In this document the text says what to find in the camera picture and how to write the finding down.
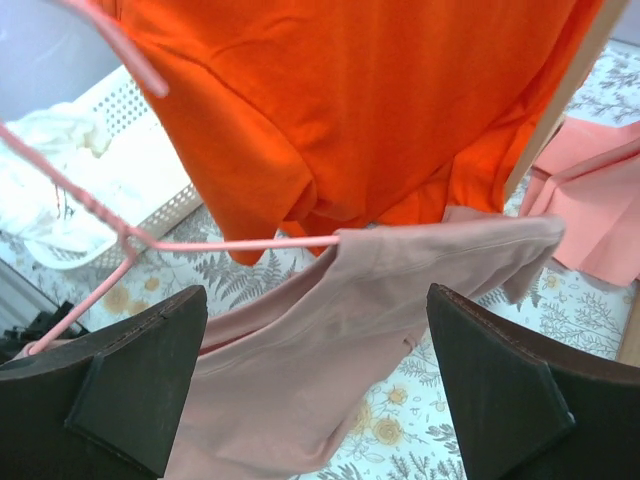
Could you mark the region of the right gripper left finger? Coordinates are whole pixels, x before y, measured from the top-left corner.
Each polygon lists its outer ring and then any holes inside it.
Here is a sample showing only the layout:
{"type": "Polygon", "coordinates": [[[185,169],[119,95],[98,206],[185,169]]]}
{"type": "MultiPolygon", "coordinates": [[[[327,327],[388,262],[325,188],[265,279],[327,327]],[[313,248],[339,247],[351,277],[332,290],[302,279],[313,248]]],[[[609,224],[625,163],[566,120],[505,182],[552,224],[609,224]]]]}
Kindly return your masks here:
{"type": "Polygon", "coordinates": [[[1,367],[4,479],[160,479],[207,321],[191,286],[1,367]]]}

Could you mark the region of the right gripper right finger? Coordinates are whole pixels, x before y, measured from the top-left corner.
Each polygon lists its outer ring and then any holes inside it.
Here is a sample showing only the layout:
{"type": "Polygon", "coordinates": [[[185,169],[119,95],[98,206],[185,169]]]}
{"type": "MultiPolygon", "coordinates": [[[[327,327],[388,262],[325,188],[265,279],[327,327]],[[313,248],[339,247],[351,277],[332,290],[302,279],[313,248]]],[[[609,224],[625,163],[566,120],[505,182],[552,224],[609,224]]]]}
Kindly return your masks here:
{"type": "Polygon", "coordinates": [[[444,285],[430,287],[427,315],[468,478],[638,478],[638,368],[536,333],[444,285]]]}

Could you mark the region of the pink wire hanger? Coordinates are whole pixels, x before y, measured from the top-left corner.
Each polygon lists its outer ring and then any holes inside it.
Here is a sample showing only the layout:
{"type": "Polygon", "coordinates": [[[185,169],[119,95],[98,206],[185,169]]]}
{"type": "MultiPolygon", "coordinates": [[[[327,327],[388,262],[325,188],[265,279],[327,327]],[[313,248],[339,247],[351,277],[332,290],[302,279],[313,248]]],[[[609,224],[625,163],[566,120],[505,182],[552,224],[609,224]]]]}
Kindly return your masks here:
{"type": "MultiPolygon", "coordinates": [[[[167,82],[151,66],[150,62],[130,41],[118,25],[103,11],[90,1],[60,1],[60,6],[68,9],[74,15],[91,23],[101,37],[120,58],[133,76],[156,97],[165,97],[169,92],[167,82]]],[[[132,268],[138,253],[129,243],[131,238],[139,240],[145,246],[167,252],[234,252],[259,251],[268,249],[288,249],[302,247],[326,247],[340,242],[337,235],[315,236],[304,238],[280,238],[267,240],[244,240],[218,243],[171,243],[161,242],[146,231],[133,227],[116,215],[106,205],[99,202],[86,190],[71,182],[56,170],[46,158],[34,148],[26,145],[5,126],[1,127],[1,139],[22,160],[30,163],[42,174],[49,177],[58,187],[68,192],[76,201],[81,203],[87,211],[109,226],[117,234],[118,243],[125,253],[125,259],[116,270],[100,284],[84,301],[49,330],[42,338],[33,343],[25,351],[27,356],[38,354],[57,340],[64,331],[75,323],[88,309],[90,309],[132,268]]]]}

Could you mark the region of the dusty pink graphic t-shirt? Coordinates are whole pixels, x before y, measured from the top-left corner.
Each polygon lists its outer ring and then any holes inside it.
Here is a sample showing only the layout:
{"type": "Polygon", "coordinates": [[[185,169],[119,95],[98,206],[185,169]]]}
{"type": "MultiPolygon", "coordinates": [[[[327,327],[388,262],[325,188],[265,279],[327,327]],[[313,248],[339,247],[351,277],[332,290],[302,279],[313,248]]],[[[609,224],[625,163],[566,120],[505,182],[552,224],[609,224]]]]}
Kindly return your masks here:
{"type": "Polygon", "coordinates": [[[457,207],[441,224],[343,230],[311,266],[205,325],[160,479],[286,479],[322,468],[359,405],[417,346],[434,283],[520,298],[564,233],[552,215],[457,207]]]}

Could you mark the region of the orange t-shirt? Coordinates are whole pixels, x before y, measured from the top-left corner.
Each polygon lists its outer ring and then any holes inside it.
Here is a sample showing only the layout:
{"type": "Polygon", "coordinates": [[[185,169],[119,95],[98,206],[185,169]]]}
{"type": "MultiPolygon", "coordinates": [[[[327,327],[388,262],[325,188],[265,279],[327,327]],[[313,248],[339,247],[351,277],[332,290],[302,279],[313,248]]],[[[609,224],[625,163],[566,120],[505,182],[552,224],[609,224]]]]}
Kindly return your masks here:
{"type": "Polygon", "coordinates": [[[499,212],[598,1],[104,1],[228,240],[499,212]]]}

